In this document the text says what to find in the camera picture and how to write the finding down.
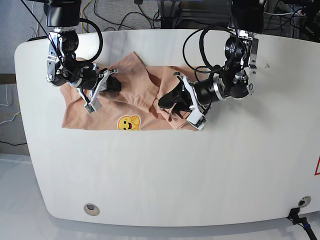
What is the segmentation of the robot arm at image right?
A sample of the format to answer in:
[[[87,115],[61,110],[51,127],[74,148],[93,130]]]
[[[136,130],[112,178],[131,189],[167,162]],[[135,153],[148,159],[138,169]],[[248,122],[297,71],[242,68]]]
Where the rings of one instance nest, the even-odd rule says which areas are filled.
[[[178,79],[178,84],[160,98],[158,106],[175,114],[188,112],[187,122],[201,130],[213,103],[228,98],[241,100],[252,95],[259,44],[255,35],[263,32],[264,5],[263,0],[229,0],[228,26],[212,23],[198,29],[199,51],[204,64],[191,67],[191,70],[195,75],[207,74],[208,78],[191,82],[187,76],[175,72],[173,75]],[[205,54],[205,36],[213,30],[229,33],[224,47],[226,60],[223,66],[211,65]]]

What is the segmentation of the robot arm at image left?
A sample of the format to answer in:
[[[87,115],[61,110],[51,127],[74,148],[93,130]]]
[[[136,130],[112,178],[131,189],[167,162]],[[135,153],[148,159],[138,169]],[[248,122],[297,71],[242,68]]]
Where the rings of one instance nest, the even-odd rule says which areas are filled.
[[[85,102],[84,107],[88,113],[97,112],[102,107],[98,100],[99,93],[116,93],[122,89],[120,81],[113,77],[119,72],[118,69],[100,69],[95,63],[103,50],[103,35],[100,28],[80,16],[79,0],[46,0],[44,9],[46,24],[52,28],[47,35],[49,40],[47,81],[56,87],[68,84],[76,88]],[[75,26],[79,23],[91,25],[98,35],[98,50],[89,60],[76,58],[79,37]]]

